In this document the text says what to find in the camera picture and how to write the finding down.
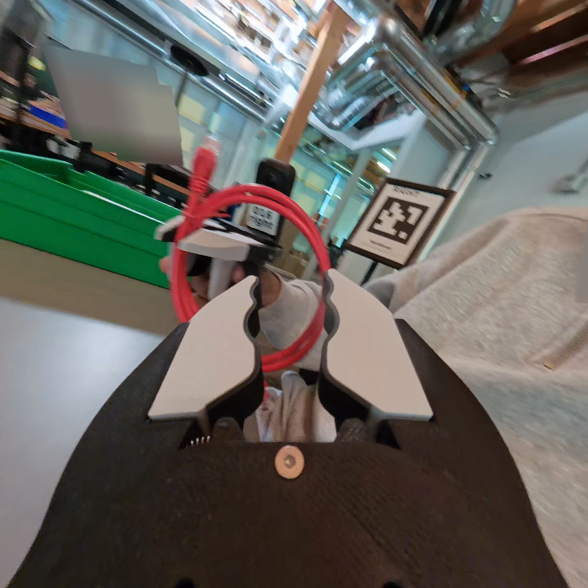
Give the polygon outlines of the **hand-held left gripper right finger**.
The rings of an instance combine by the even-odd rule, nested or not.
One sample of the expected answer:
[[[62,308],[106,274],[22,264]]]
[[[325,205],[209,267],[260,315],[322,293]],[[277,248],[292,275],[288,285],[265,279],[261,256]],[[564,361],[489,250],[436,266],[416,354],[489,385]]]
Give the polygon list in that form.
[[[361,286],[324,275],[317,391],[339,437],[399,442],[395,422],[429,422],[433,409],[393,314]]]

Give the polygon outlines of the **green plastic bin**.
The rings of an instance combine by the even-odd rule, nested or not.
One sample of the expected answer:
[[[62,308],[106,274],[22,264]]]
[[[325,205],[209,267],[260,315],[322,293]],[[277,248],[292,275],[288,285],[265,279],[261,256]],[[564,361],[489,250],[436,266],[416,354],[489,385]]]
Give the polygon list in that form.
[[[176,208],[64,161],[1,151],[1,239],[164,289]]]

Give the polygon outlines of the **wooden support post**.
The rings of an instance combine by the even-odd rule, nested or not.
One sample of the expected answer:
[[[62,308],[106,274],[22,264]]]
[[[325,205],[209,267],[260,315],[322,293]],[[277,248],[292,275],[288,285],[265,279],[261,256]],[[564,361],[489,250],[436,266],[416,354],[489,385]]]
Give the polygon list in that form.
[[[274,157],[285,164],[290,163],[298,148],[326,73],[337,60],[349,22],[349,15],[341,7],[333,1],[327,4],[319,25],[316,47],[299,86],[298,98],[285,121],[276,146]]]

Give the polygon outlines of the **cluster of silver ducts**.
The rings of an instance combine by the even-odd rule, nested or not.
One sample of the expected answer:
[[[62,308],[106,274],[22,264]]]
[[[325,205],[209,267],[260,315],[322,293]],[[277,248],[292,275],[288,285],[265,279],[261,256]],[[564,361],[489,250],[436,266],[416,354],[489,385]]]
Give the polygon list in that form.
[[[345,132],[385,98],[400,94],[452,144],[470,149],[494,143],[495,124],[429,57],[401,19],[377,15],[369,1],[334,5],[361,29],[334,63],[313,107],[323,125]]]

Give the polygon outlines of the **person's right forearm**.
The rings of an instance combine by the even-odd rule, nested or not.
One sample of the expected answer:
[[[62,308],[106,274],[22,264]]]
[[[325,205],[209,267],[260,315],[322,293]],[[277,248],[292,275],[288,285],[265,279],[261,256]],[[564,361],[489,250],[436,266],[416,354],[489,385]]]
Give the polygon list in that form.
[[[322,287],[300,279],[287,281],[279,276],[282,279],[281,294],[274,304],[259,311],[259,318],[261,331],[269,343],[275,349],[282,350],[292,345],[310,325],[322,299]],[[376,278],[366,283],[363,288],[392,312],[396,289],[393,278],[398,276],[390,274]],[[318,371],[325,338],[326,333],[323,329],[312,350],[297,362],[298,368]]]

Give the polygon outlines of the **black framed tag sign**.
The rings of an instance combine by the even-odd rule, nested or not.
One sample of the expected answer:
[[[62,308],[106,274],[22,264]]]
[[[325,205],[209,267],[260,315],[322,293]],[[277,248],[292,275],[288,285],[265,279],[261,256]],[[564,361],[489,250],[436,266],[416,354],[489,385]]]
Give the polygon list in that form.
[[[454,190],[387,178],[342,249],[401,270],[420,255],[455,196]]]

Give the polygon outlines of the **person's striped trouser leg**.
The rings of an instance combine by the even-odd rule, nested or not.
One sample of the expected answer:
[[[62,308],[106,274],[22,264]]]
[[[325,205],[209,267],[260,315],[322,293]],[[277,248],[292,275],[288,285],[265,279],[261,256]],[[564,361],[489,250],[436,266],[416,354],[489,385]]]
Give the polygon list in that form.
[[[284,371],[278,387],[268,387],[255,413],[245,420],[247,442],[330,443],[336,438],[334,417],[321,405],[316,385],[295,371]]]

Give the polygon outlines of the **person's right hand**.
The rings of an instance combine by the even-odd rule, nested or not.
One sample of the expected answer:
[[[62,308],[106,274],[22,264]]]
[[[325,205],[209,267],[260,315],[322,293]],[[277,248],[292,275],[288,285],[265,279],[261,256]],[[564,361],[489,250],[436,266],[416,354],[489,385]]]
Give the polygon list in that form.
[[[210,264],[213,260],[206,256],[189,255],[188,264],[195,265],[196,275],[191,276],[189,279],[190,288],[192,290],[193,298],[196,301],[198,307],[206,305],[210,298],[209,294],[209,277],[210,277]],[[172,257],[170,255],[159,260],[160,271],[166,276],[172,275]],[[256,267],[258,272],[259,284],[261,285],[261,306],[269,307],[274,304],[282,289],[282,279],[275,272],[271,271],[265,266]],[[229,279],[229,285],[235,285],[245,279],[246,277],[245,266],[242,263],[236,263],[233,265],[231,277]]]

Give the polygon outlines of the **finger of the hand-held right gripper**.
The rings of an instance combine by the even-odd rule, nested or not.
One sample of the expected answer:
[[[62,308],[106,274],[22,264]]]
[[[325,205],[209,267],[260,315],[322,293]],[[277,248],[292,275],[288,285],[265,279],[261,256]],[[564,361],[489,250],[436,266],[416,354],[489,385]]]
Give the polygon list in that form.
[[[237,232],[198,229],[181,239],[177,249],[210,258],[206,299],[212,300],[231,287],[233,269],[246,261],[251,246],[251,237]]]
[[[178,228],[183,224],[184,216],[175,216],[158,225],[154,232],[154,238],[160,242],[174,242]]]

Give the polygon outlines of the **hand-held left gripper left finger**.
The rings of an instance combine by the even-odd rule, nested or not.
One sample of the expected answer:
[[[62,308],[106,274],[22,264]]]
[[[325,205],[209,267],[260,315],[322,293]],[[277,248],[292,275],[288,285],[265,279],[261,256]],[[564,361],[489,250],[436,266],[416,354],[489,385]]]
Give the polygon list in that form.
[[[148,410],[150,420],[195,421],[205,436],[223,419],[243,428],[264,395],[259,291],[258,278],[247,276],[197,311]]]

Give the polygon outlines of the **black disc pole lamp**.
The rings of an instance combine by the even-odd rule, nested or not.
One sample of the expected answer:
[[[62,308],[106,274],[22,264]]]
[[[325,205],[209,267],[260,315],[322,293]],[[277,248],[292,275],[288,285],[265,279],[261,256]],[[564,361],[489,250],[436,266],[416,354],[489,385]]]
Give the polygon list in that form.
[[[178,109],[187,85],[187,78],[189,75],[194,75],[196,77],[206,77],[209,74],[209,69],[207,64],[203,62],[200,57],[189,52],[180,45],[172,44],[170,46],[169,53],[171,61],[180,66],[182,69],[180,85],[175,95],[175,107]]]

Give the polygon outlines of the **person's grey sweatshirt torso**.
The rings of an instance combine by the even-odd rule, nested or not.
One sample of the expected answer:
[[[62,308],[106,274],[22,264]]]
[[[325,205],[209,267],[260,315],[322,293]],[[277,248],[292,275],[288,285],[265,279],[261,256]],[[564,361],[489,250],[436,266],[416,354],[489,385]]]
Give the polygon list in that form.
[[[391,278],[391,311],[469,386],[507,442],[572,587],[587,587],[587,210],[497,217]]]

